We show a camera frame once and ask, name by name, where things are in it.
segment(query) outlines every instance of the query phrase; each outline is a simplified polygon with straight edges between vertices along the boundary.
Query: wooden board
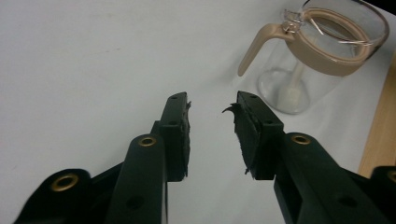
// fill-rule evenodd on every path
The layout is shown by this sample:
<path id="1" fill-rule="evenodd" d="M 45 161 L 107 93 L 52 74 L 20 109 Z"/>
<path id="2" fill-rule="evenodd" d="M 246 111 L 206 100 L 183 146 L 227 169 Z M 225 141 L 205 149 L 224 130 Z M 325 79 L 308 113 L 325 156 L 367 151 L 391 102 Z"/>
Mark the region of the wooden board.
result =
<path id="1" fill-rule="evenodd" d="M 396 165 L 396 51 L 378 101 L 359 174 L 369 177 L 380 165 Z"/>

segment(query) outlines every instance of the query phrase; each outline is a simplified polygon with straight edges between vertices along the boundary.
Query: beige handle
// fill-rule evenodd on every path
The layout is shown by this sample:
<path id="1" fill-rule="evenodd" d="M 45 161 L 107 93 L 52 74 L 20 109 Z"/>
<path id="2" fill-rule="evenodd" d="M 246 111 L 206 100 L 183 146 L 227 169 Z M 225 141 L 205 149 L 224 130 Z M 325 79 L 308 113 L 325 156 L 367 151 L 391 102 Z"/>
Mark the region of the beige handle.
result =
<path id="1" fill-rule="evenodd" d="M 250 66 L 251 62 L 253 62 L 256 55 L 259 53 L 262 45 L 272 38 L 280 38 L 286 41 L 293 41 L 294 37 L 290 33 L 286 33 L 281 24 L 273 24 L 269 23 L 263 26 L 260 31 L 256 34 L 253 42 L 250 45 L 250 48 L 247 50 L 247 53 L 239 64 L 238 68 L 238 76 L 242 76 L 247 71 L 248 67 Z"/>

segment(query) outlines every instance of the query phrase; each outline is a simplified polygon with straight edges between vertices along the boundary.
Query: white table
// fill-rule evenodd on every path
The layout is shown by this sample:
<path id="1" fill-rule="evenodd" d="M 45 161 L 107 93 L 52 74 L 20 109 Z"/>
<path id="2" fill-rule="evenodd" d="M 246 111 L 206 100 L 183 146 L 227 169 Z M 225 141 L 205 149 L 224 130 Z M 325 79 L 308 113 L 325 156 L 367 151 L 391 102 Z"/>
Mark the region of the white table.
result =
<path id="1" fill-rule="evenodd" d="M 258 94 L 257 78 L 236 68 L 286 2 L 3 0 L 0 223 L 13 222 L 49 175 L 95 176 L 123 161 L 181 91 L 192 101 L 190 174 L 169 184 L 169 223 L 284 223 L 273 182 L 244 175 L 233 115 L 221 111 L 237 91 Z M 311 134 L 356 172 L 395 36 L 303 114 L 276 112 L 285 131 Z"/>

